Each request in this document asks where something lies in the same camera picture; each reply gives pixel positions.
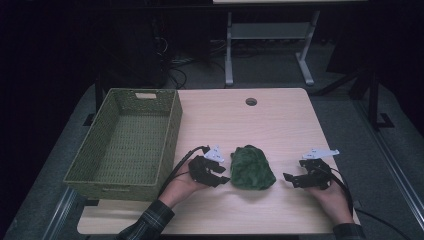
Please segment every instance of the wooden table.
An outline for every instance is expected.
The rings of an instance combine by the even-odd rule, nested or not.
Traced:
[[[176,215],[163,234],[332,232],[330,220],[315,199],[283,178],[283,172],[305,174],[299,160],[311,148],[329,148],[305,90],[180,90],[179,95],[184,113],[176,163],[197,146],[218,144],[225,158],[221,165],[227,168],[223,175],[230,176],[230,154],[251,144],[264,151],[277,181],[265,191],[239,190],[227,183],[196,192],[174,208]],[[248,98],[257,104],[247,105]],[[332,157],[323,160],[337,168]],[[133,224],[148,205],[101,200],[98,206],[85,207],[78,231],[116,234]]]

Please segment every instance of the person's left hand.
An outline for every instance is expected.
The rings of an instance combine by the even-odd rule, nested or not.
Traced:
[[[191,178],[188,168],[190,161],[192,161],[192,159],[187,160],[181,166],[175,176],[178,176],[179,174],[181,175],[174,178],[165,188],[163,193],[159,196],[159,200],[169,208],[173,208],[178,203],[184,201],[192,193],[209,187],[204,184],[195,182]]]

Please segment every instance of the plaid sleeve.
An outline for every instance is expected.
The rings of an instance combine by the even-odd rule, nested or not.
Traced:
[[[366,239],[362,227],[353,223],[339,224],[333,228],[337,240],[361,240]]]
[[[115,239],[156,239],[174,215],[168,206],[156,200],[144,211],[136,223],[122,230]]]

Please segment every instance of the gray floor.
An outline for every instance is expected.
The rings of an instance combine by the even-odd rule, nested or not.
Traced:
[[[233,59],[235,84],[232,88],[300,87],[314,92],[343,75],[325,72],[333,46],[314,44],[307,63],[316,81],[306,86],[294,53],[302,42],[256,43],[251,57]],[[215,89],[224,87],[223,55],[211,58],[213,63],[193,62],[178,69],[187,75],[186,89]],[[179,81],[183,75],[171,71]],[[175,88],[169,81],[165,88]],[[363,110],[366,98],[352,101],[347,96],[350,83],[323,97],[311,97],[315,112],[331,148],[341,154],[336,162],[352,191],[356,206],[374,214],[407,234],[411,239],[424,239],[424,232],[411,203],[401,188],[398,174],[389,167],[388,158],[394,158],[418,199],[424,197],[424,140],[403,114],[395,97],[380,87],[379,112],[389,115],[395,128],[373,131]],[[94,113],[94,89],[89,88],[75,108],[67,126],[52,150],[46,164],[5,239],[113,239],[112,236],[83,236],[76,224],[83,209],[84,198],[67,191],[63,177],[82,143],[88,127],[86,117]],[[63,208],[59,202],[70,202]],[[387,226],[358,213],[368,239],[403,239]],[[332,235],[301,236],[303,240],[333,239]]]

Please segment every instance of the person's right hand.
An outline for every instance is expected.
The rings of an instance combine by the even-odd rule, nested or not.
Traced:
[[[342,188],[333,180],[330,187],[321,190],[318,187],[305,188],[305,191],[314,196],[325,213],[335,225],[342,223],[354,223],[349,206]]]

